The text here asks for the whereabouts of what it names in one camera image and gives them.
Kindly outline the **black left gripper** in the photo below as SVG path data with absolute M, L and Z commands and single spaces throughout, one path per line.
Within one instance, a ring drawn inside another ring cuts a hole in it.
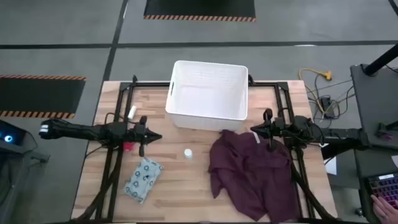
M 135 123 L 134 127 L 128 129 L 124 142 L 137 142 L 140 144 L 139 146 L 139 156 L 144 157 L 145 145 L 148 145 L 156 140 L 162 138 L 161 134 L 155 133 L 146 127 L 147 116 L 142 116 L 140 120 Z

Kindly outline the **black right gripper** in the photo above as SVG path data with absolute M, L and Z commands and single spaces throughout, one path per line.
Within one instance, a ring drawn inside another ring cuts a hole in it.
M 270 108 L 266 109 L 264 112 L 264 123 L 251 127 L 251 131 L 258 135 L 264 135 L 264 138 L 269 140 L 269 150 L 275 151 L 277 146 L 273 143 L 274 136 L 283 137 L 283 132 L 288 130 L 288 126 L 284 123 L 282 118 L 271 121 L 272 118 L 272 110 Z

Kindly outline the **white plastic basket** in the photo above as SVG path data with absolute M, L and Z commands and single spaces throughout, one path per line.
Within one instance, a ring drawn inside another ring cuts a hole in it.
M 235 131 L 248 117 L 248 78 L 243 65 L 178 60 L 165 111 L 179 128 Z

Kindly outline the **maroon scrub shirt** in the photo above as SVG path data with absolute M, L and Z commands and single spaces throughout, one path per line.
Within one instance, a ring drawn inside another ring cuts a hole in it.
M 300 214 L 292 164 L 280 141 L 224 130 L 210 149 L 212 195 L 225 189 L 236 210 L 255 221 L 264 215 L 273 223 L 296 220 Z

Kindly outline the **black power strip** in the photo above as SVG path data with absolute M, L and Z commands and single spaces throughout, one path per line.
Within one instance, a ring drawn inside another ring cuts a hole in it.
M 323 117 L 326 119 L 333 119 L 335 117 L 332 102 L 333 101 L 329 96 L 323 96 L 320 98 L 320 103 L 323 109 Z

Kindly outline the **white paper sheet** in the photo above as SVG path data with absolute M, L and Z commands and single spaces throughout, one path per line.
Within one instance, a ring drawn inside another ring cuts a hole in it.
M 336 157 L 324 160 L 324 165 L 327 174 L 337 175 Z

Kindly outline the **grey desk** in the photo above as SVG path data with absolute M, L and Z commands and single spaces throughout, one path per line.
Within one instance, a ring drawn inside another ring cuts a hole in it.
M 392 140 L 377 136 L 379 124 L 398 121 L 398 73 L 382 68 L 375 77 L 365 75 L 359 65 L 350 67 L 359 117 L 370 145 L 398 150 L 398 128 L 388 131 Z

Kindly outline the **black hazard-striped floor mat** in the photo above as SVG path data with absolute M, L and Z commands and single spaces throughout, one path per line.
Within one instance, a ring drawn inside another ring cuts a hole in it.
M 256 22 L 254 0 L 147 0 L 144 19 Z
M 0 75 L 0 117 L 75 117 L 86 78 Z

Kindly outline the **backlit keyboard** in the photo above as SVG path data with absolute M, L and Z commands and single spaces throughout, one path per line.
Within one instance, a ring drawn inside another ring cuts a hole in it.
M 371 195 L 382 197 L 398 209 L 398 173 L 368 177 L 365 183 Z

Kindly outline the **black pole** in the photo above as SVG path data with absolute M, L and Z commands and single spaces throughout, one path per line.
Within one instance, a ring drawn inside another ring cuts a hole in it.
M 391 49 L 375 59 L 369 65 L 361 65 L 363 73 L 369 77 L 375 77 L 377 72 L 385 67 L 389 62 L 398 57 L 398 44 L 395 44 Z

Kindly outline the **grey device with blue light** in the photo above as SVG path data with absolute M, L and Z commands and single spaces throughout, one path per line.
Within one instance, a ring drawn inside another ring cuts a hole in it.
M 25 154 L 28 149 L 24 143 L 27 131 L 0 120 L 0 154 Z

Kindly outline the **person's hand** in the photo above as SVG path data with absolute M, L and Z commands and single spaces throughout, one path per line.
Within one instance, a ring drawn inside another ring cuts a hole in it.
M 395 207 L 382 197 L 371 195 L 373 200 L 373 212 L 382 224 L 398 224 L 398 201 L 394 201 Z

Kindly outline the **black metal table frame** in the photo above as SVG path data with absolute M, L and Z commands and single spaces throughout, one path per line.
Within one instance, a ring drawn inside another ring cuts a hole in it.
M 95 115 L 95 124 L 103 123 L 107 113 L 113 113 L 119 93 L 122 92 L 121 114 L 124 113 L 128 96 L 126 86 L 131 81 L 104 82 Z M 278 106 L 287 106 L 287 91 L 292 94 L 291 102 L 294 115 L 311 117 L 303 81 L 256 81 L 249 87 L 248 119 L 241 132 L 249 131 L 251 126 L 262 123 L 262 114 L 266 108 L 272 108 L 274 117 Z M 214 131 L 177 128 L 165 112 L 165 102 L 169 90 L 166 82 L 137 82 L 132 94 L 132 104 L 138 107 L 135 120 L 140 115 L 148 116 L 148 127 L 163 135 L 163 138 L 149 144 L 145 155 L 162 164 L 165 170 L 156 180 L 143 204 L 138 203 L 123 191 L 124 184 L 141 161 L 138 147 L 122 154 L 119 183 L 110 189 L 104 198 L 102 215 L 93 215 L 107 219 L 108 222 L 144 223 L 144 222 L 252 222 L 239 213 L 231 203 L 225 190 L 214 199 L 210 189 L 210 175 L 207 172 L 209 150 L 219 138 Z M 193 158 L 184 157 L 184 149 L 193 151 Z M 113 169 L 117 151 L 107 153 L 99 149 L 85 159 L 71 218 L 80 217 L 92 203 L 99 191 L 105 165 Z M 318 146 L 309 145 L 303 150 L 303 161 L 309 186 L 318 201 L 330 215 L 337 217 L 331 187 Z

